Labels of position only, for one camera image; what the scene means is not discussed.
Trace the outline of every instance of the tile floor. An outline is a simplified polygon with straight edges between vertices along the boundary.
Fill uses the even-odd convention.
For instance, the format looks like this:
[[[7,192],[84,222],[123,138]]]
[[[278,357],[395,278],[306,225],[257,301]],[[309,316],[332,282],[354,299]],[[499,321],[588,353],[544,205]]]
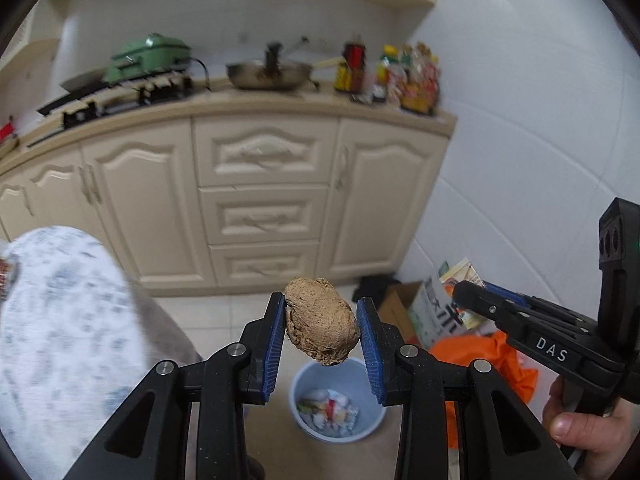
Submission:
[[[355,285],[338,286],[351,300]],[[238,341],[245,324],[263,316],[269,294],[209,296],[205,298],[156,298],[189,336],[198,352],[208,358],[227,344]],[[351,355],[362,358],[360,345]],[[396,467],[401,408],[387,410],[382,425],[360,442],[324,444],[304,435],[289,412],[288,391],[297,371],[310,358],[285,338],[278,381],[265,407],[251,408],[245,421],[247,449],[265,467],[268,478],[308,480],[391,480]],[[449,474],[458,480],[457,453],[450,454]]]

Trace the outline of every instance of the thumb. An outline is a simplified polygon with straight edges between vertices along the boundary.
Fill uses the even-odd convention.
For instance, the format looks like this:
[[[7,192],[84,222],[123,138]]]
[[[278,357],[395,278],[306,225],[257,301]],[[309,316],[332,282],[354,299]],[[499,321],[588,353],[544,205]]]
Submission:
[[[616,416],[561,413],[551,422],[549,433],[565,446],[604,453],[622,444],[626,421]]]

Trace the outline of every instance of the countertop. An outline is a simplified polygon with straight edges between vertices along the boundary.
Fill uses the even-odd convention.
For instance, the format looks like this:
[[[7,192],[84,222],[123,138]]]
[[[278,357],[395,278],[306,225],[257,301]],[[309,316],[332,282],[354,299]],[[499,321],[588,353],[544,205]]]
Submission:
[[[392,124],[444,137],[450,137],[456,125],[456,117],[443,110],[438,110],[435,117],[423,117],[389,105],[354,104],[349,101],[348,95],[334,92],[328,83],[322,85],[324,90],[321,91],[269,92],[241,91],[231,88],[226,80],[217,80],[213,82],[212,88],[211,92],[198,91],[184,100],[136,108],[100,118],[57,134],[32,148],[26,147],[27,144],[60,127],[63,110],[69,112],[84,106],[75,102],[43,118],[33,130],[21,136],[20,146],[0,160],[0,174],[7,173],[32,158],[89,137],[140,124],[193,116],[305,114],[346,117]],[[114,99],[127,101],[135,95],[133,89],[117,88],[101,93],[99,99],[94,96],[87,100],[94,99],[100,103]]]

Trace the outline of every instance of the metal screw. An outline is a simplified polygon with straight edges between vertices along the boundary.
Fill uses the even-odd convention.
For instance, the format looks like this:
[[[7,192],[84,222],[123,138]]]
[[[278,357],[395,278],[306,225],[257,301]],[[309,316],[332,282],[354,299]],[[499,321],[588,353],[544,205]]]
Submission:
[[[485,361],[484,359],[478,359],[474,361],[474,368],[481,374],[487,374],[491,371],[491,363],[489,361]]]
[[[418,355],[418,349],[413,345],[403,345],[400,347],[400,353],[404,357],[416,357]]]
[[[174,371],[174,364],[171,361],[162,361],[156,365],[156,372],[160,375],[169,375]]]
[[[246,346],[242,343],[232,343],[228,347],[226,347],[226,353],[233,357],[238,357],[246,352]]]

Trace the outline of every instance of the human hand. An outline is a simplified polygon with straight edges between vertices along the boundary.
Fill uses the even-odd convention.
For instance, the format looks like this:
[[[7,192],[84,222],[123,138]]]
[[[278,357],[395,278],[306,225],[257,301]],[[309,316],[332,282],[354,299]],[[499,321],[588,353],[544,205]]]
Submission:
[[[632,404],[619,399],[609,416],[565,413],[563,392],[564,379],[558,376],[549,389],[542,425],[558,444],[588,452],[578,478],[606,480],[631,446]]]

